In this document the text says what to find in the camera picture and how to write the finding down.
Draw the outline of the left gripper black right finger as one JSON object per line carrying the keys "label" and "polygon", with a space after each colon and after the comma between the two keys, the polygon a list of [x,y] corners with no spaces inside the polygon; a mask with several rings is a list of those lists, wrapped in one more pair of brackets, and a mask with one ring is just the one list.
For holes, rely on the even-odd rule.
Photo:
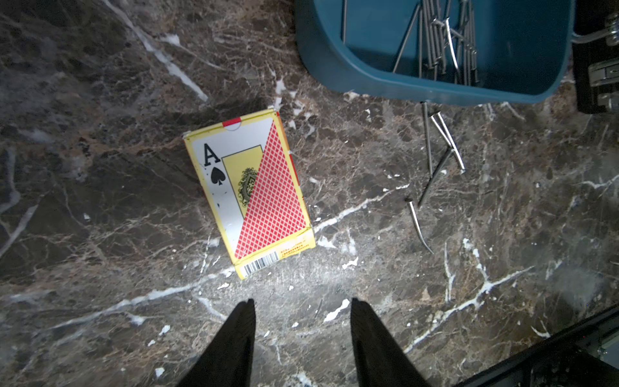
{"label": "left gripper black right finger", "polygon": [[427,386],[371,306],[351,300],[351,339],[360,386]]}

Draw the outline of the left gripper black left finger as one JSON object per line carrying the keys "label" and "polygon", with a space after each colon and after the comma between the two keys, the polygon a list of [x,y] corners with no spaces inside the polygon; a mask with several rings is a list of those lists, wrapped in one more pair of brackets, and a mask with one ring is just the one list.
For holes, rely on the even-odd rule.
{"label": "left gripper black left finger", "polygon": [[239,303],[180,386],[249,386],[256,338],[253,299]]}

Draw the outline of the playing card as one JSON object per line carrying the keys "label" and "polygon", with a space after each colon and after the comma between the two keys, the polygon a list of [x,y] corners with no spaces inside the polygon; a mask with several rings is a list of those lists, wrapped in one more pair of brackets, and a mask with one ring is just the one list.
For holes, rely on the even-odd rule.
{"label": "playing card", "polygon": [[315,247],[278,111],[186,132],[183,140],[240,278]]}

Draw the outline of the teal plastic storage box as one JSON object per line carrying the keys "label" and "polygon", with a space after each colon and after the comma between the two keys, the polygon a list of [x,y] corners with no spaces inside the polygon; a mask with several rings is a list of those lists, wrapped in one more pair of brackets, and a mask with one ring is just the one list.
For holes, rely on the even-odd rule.
{"label": "teal plastic storage box", "polygon": [[296,41],[329,90],[535,104],[567,69],[573,1],[297,1]]}

